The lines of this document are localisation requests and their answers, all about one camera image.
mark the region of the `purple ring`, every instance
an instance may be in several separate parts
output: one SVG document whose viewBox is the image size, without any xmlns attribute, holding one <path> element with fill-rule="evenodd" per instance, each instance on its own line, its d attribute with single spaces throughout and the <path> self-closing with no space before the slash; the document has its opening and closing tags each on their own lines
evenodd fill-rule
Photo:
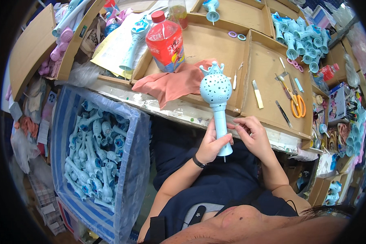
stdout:
<svg viewBox="0 0 366 244">
<path fill-rule="evenodd" d="M 230 37 L 232 37 L 232 38 L 236 38 L 236 37 L 237 37 L 237 33 L 236 33 L 236 32 L 234 32 L 234 31 L 229 31 L 229 32 L 228 32 L 228 35 L 229 35 Z"/>
</svg>

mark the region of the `red bottle cap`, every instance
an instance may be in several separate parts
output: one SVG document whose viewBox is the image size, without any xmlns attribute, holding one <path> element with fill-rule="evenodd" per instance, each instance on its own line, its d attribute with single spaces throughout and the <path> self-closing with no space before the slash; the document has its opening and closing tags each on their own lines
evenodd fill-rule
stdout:
<svg viewBox="0 0 366 244">
<path fill-rule="evenodd" d="M 166 19 L 164 12 L 159 10 L 151 14 L 153 23 L 159 23 Z"/>
</svg>

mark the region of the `crown top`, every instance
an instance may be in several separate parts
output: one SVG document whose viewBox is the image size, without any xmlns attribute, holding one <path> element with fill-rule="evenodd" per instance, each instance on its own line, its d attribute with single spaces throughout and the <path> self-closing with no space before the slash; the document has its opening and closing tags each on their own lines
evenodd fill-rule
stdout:
<svg viewBox="0 0 366 244">
<path fill-rule="evenodd" d="M 208 70 L 205 70 L 203 68 L 203 65 L 201 65 L 199 68 L 205 76 L 215 75 L 215 74 L 222 74 L 223 71 L 224 71 L 224 64 L 221 64 L 221 67 L 219 67 L 218 64 L 217 64 L 217 61 L 213 61 L 212 66 L 209 67 Z"/>
</svg>

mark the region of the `woman's left hand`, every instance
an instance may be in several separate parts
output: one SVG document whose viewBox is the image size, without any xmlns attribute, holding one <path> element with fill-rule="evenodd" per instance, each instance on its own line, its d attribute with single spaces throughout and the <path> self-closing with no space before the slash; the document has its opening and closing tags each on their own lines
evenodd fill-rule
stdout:
<svg viewBox="0 0 366 244">
<path fill-rule="evenodd" d="M 230 123 L 226 123 L 226 127 L 228 129 L 234 129 L 234 125 Z M 217 134 L 215 132 L 214 118 L 212 118 L 206 130 L 205 136 L 202 139 L 202 143 L 199 146 L 198 152 L 195 154 L 199 162 L 203 164 L 213 162 L 224 145 L 227 143 L 233 145 L 231 133 L 226 134 L 219 139 L 216 138 Z"/>
</svg>

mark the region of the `yellow paper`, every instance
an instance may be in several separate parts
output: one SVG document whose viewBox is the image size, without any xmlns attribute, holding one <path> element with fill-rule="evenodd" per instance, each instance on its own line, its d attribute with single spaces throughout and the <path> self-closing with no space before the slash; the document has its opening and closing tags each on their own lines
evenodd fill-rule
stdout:
<svg viewBox="0 0 366 244">
<path fill-rule="evenodd" d="M 131 13 L 123 21 L 122 25 L 111 32 L 100 43 L 95 53 L 92 56 L 91 62 L 99 65 L 109 71 L 115 76 L 126 77 L 126 79 L 132 78 L 133 71 L 124 71 L 119 68 L 119 65 L 124 60 L 132 43 L 131 29 L 134 23 L 138 22 L 143 17 L 143 14 Z M 133 68 L 137 66 L 137 63 L 146 51 L 145 38 L 139 43 L 137 51 L 135 53 Z"/>
</svg>

